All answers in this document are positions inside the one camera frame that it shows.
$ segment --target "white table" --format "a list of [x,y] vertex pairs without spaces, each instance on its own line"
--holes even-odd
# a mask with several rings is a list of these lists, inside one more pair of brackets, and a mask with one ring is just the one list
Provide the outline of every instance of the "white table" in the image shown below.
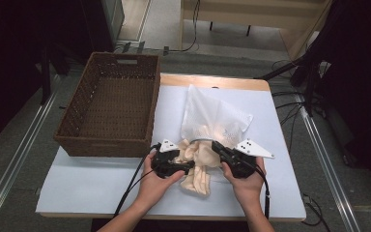
[[[181,140],[187,91],[184,85],[189,83],[219,87],[201,88],[201,91],[254,115],[244,137],[275,155],[275,159],[265,159],[271,192],[270,220],[304,220],[306,212],[267,82],[162,74],[153,144],[164,138],[175,142]],[[111,218],[138,162],[139,159],[133,158],[69,157],[59,148],[44,181],[36,212],[45,217]],[[212,170],[211,174],[209,196],[184,190],[176,183],[144,218],[244,219],[232,186],[219,169]],[[122,210],[134,200],[137,192],[138,186],[131,191]],[[264,206],[264,188],[261,201]]]

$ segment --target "person's right hand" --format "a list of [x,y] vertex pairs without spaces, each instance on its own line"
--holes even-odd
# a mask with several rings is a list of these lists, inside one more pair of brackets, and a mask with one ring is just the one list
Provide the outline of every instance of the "person's right hand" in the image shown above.
[[161,199],[168,188],[179,181],[184,175],[184,171],[177,171],[168,178],[160,178],[152,169],[152,159],[156,152],[152,152],[144,159],[144,176],[140,181],[140,188],[133,205],[140,205],[149,211]]
[[[266,174],[264,160],[262,158],[256,158],[256,162],[264,171],[264,174]],[[224,177],[233,185],[234,193],[243,209],[248,206],[259,206],[261,188],[264,184],[264,180],[258,172],[255,172],[246,179],[237,179],[233,177],[233,173],[226,162],[222,163],[222,169],[224,171]]]

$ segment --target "black controller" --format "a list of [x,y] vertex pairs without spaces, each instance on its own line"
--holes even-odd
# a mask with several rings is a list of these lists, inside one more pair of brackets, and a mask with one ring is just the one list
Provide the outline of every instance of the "black controller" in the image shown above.
[[161,144],[158,143],[157,153],[152,160],[152,168],[160,178],[173,175],[177,171],[183,170],[188,175],[189,169],[194,167],[195,162],[175,163],[173,159],[180,154],[180,150],[161,152]]
[[217,141],[213,141],[212,149],[219,154],[221,162],[224,161],[230,166],[235,178],[247,178],[255,172],[257,163],[255,157],[246,155],[236,149],[231,150]]

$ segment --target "gray floor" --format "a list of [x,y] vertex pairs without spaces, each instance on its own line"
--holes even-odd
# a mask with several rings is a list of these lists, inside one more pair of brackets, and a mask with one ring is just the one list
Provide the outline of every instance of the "gray floor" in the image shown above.
[[[148,48],[163,48],[168,45],[177,48],[179,1],[153,0],[142,41]],[[244,26],[214,24],[210,32],[207,22],[198,24],[197,42],[188,53],[171,52],[161,56],[161,71],[164,73],[200,73],[234,77],[256,77],[269,73],[276,61],[288,59],[277,30],[252,28],[250,37],[244,36]],[[191,22],[185,27],[186,47],[191,43],[193,30]],[[161,51],[144,52],[162,54]],[[35,214],[45,175],[56,154],[58,144],[52,136],[63,113],[59,106],[68,103],[72,90],[81,75],[83,67],[72,64],[69,76],[62,76],[62,83],[54,103],[27,153],[22,168],[0,209],[0,231],[89,231],[91,221],[81,218],[48,218]],[[289,78],[276,77],[270,81],[275,92],[292,91]],[[26,133],[39,109],[41,92],[38,92],[11,120],[0,135],[0,180],[10,163],[23,135]],[[275,105],[293,102],[294,96],[275,97]],[[277,110],[282,120],[292,107]],[[322,117],[314,114],[318,132],[327,148],[329,159],[335,168],[345,190],[360,231],[371,231],[371,172],[363,168],[350,168],[342,161],[342,152],[332,130]],[[300,190],[315,199],[322,208],[324,219],[331,231],[346,231],[336,201],[315,151],[310,135],[300,116],[282,126],[287,144],[292,140],[291,160]],[[316,221],[313,212],[306,207],[307,221]],[[326,231],[325,227],[306,226],[300,222],[273,222],[277,231]]]

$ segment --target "wicker basket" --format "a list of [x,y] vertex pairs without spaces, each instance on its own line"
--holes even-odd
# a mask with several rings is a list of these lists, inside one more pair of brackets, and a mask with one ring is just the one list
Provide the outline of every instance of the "wicker basket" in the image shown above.
[[91,55],[54,139],[72,157],[149,152],[160,83],[154,55]]

